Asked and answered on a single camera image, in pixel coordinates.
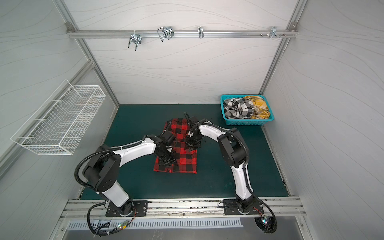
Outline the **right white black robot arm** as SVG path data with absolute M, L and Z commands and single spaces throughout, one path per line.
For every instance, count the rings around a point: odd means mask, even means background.
M 216 141 L 221 150 L 224 161 L 230 166 L 234 181 L 236 204 L 241 214 L 247 214 L 255 204 L 266 207 L 273 215 L 274 212 L 253 191 L 248 172 L 250 151 L 240 131 L 236 128 L 224 129 L 210 121 L 203 119 L 198 121 L 196 117 L 190 117 L 184 113 L 190 130 L 185 137 L 188 149 L 196 150 L 201 147 L 203 137 Z

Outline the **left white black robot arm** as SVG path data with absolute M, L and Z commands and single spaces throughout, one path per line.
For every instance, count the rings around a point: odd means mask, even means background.
M 118 214 L 127 216 L 133 211 L 134 204 L 117 181 L 120 167 L 152 154 L 159 159 L 160 166 L 168 167 L 176 162 L 173 151 L 176 141 L 169 123 L 158 136 L 145 135 L 140 141 L 119 147 L 100 146 L 95 153 L 85 157 L 76 166 L 75 180 L 113 204 Z

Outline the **red black plaid shirt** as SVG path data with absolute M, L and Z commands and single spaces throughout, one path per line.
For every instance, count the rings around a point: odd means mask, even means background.
M 188 121 L 186 119 L 171 119 L 165 123 L 165 129 L 169 130 L 176 137 L 176 144 L 173 148 L 175 153 L 176 162 L 168 165 L 161 166 L 159 158 L 156 159 L 154 165 L 154 172 L 164 173 L 197 173 L 197 150 L 187 149 L 185 137 L 190 130 Z

